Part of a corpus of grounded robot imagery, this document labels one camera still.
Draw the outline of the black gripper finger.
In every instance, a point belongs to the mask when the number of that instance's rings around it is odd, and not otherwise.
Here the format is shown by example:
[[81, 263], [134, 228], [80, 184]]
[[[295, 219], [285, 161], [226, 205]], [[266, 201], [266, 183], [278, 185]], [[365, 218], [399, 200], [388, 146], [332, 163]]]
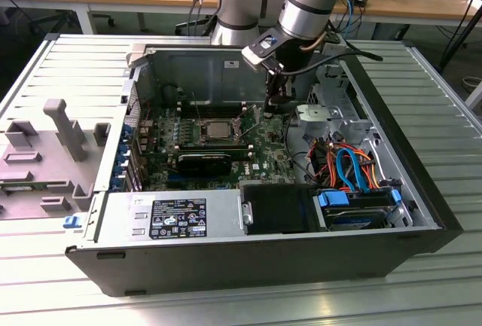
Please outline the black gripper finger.
[[296, 98], [296, 89], [293, 87], [293, 76], [277, 75], [278, 94], [271, 99], [271, 104], [278, 108]]
[[273, 112], [276, 106], [270, 102], [278, 94], [277, 74], [266, 73], [265, 86], [264, 112]]

